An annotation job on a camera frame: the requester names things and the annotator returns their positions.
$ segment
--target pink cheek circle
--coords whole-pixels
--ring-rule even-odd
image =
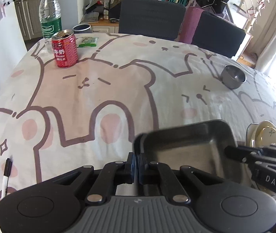
[[[134,42],[133,44],[134,44],[135,46],[141,46],[141,47],[148,46],[147,44],[145,44],[145,43],[140,43],[140,42]]]
[[[121,119],[117,114],[107,114],[100,122],[100,133],[102,140],[111,144],[116,142],[122,131]]]
[[[42,146],[41,150],[44,150],[44,149],[47,149],[48,147],[51,146],[51,144],[53,143],[53,138],[54,138],[54,129],[53,127],[51,126],[50,127],[50,131],[49,131],[49,134],[48,134],[48,137],[46,139],[46,142],[44,143],[44,145]]]
[[[15,78],[15,77],[17,77],[18,75],[21,75],[23,72],[24,72],[23,69],[18,70],[18,71],[16,71],[16,72],[14,72],[14,73],[11,75],[11,77],[12,77],[12,78]]]
[[[23,123],[21,130],[24,139],[28,141],[36,135],[37,123],[33,119],[28,119]]]
[[[5,163],[3,163],[3,164],[1,165],[2,172],[4,172],[4,168],[5,168]],[[18,175],[17,168],[16,168],[16,166],[14,166],[14,165],[12,164],[12,169],[11,169],[11,171],[10,171],[10,176],[9,176],[9,178],[14,178],[14,177],[16,177],[17,175]]]
[[[193,119],[196,116],[197,116],[197,109],[186,108],[181,111],[181,117],[184,119]]]
[[[216,96],[216,98],[215,98],[215,102],[217,102],[217,103],[227,103],[230,101],[232,101],[232,98],[229,96],[226,96],[226,97]]]

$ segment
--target stainless steel cup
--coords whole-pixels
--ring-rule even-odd
[[[229,89],[239,88],[246,79],[245,73],[233,65],[226,65],[221,73],[221,80]]]
[[[73,27],[74,34],[92,33],[92,26],[88,23],[81,23]]]

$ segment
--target dark baking pan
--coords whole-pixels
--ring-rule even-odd
[[[143,134],[140,152],[148,162],[165,163],[174,170],[189,165],[240,183],[241,164],[224,155],[229,145],[237,146],[230,126],[223,120],[212,120]]]

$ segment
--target bunny print tablecloth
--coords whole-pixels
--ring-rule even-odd
[[[276,89],[251,68],[184,43],[89,35],[97,47],[78,48],[78,63],[66,69],[39,41],[0,91],[0,198],[8,157],[11,193],[82,165],[126,160],[141,132],[223,119],[245,141],[250,123],[276,126]],[[226,64],[247,76],[236,90],[220,81]]]

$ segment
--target gray ridged grip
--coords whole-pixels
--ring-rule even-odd
[[[109,203],[89,207],[66,233],[211,233],[187,207],[165,197],[113,196]]]

